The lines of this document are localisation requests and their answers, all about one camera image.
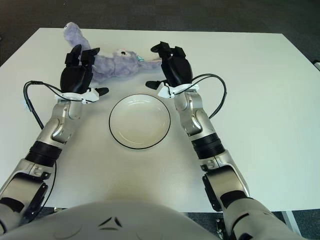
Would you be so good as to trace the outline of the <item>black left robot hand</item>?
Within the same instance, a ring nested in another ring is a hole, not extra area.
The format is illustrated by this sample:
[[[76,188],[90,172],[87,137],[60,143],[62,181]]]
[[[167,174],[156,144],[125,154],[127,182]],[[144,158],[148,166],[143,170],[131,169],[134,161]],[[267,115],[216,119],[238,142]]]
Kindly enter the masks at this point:
[[[99,47],[82,50],[82,45],[78,44],[66,54],[65,68],[60,77],[62,93],[84,94],[89,89],[95,56],[99,51]]]

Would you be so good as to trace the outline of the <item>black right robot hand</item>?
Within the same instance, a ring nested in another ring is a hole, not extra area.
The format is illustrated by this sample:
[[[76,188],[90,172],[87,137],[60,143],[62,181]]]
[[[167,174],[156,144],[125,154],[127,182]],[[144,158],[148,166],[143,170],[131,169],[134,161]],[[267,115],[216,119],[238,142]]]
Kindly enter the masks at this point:
[[[157,90],[161,83],[167,84],[172,88],[192,83],[192,68],[181,47],[175,46],[171,48],[168,43],[161,41],[150,50],[153,53],[158,53],[161,58],[161,69],[165,80],[147,81],[145,83],[147,88]]]

